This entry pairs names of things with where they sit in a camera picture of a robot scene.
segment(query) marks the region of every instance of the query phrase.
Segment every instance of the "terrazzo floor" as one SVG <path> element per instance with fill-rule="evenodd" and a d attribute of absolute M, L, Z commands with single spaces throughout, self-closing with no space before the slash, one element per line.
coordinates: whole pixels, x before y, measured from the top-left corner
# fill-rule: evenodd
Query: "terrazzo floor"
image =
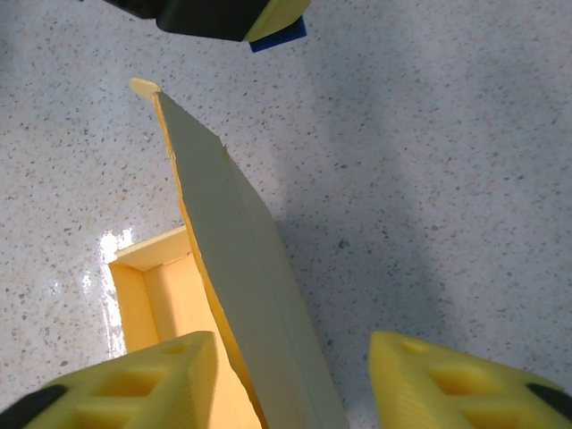
<path fill-rule="evenodd" d="M 374 330 L 572 390 L 572 2 L 315 0 L 308 36 L 160 32 L 0 1 L 0 408 L 123 353 L 114 251 L 181 224 L 141 76 L 269 205 L 352 428 Z"/>

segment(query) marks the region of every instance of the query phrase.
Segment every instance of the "yellow plastic part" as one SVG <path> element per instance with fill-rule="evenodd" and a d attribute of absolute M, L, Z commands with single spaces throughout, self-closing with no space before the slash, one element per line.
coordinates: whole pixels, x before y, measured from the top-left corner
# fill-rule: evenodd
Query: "yellow plastic part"
<path fill-rule="evenodd" d="M 207 429 L 215 339 L 194 332 L 67 374 L 68 391 L 26 429 Z"/>
<path fill-rule="evenodd" d="M 302 16 L 309 5 L 310 0 L 270 0 L 244 39 L 254 42 L 285 29 Z"/>
<path fill-rule="evenodd" d="M 375 332 L 369 372 L 383 429 L 565 429 L 530 392 L 534 374 L 393 332 Z"/>

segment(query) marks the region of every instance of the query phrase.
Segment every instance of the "white speckled surface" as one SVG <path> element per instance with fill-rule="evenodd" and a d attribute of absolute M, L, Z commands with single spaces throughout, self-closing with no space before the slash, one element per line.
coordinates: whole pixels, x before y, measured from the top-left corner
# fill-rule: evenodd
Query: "white speckled surface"
<path fill-rule="evenodd" d="M 375 329 L 572 390 L 568 0 L 316 0 L 257 55 L 97 0 L 0 16 L 0 407 L 122 352 L 105 261 L 181 222 L 135 75 L 271 207 L 352 427 L 377 427 Z"/>

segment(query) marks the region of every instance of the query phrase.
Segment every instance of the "open yellow box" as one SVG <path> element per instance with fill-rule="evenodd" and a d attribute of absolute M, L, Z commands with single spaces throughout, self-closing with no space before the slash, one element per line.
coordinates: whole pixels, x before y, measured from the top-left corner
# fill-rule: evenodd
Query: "open yellow box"
<path fill-rule="evenodd" d="M 155 107 L 186 226 L 110 264 L 127 350 L 215 332 L 211 428 L 348 428 L 264 202 L 218 137 L 155 83 L 131 87 Z"/>

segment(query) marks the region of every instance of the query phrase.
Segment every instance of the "blue tab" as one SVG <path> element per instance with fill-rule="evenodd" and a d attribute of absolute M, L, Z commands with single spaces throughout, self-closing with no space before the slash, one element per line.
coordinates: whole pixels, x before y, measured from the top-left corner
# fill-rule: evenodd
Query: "blue tab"
<path fill-rule="evenodd" d="M 306 34 L 306 25 L 304 25 L 304 19 L 300 16 L 285 29 L 276 31 L 274 34 L 266 36 L 265 38 L 250 42 L 250 49 L 252 49 L 252 52 L 264 51 L 269 47 L 278 46 L 282 43 L 296 40 L 297 38 L 303 38 Z"/>

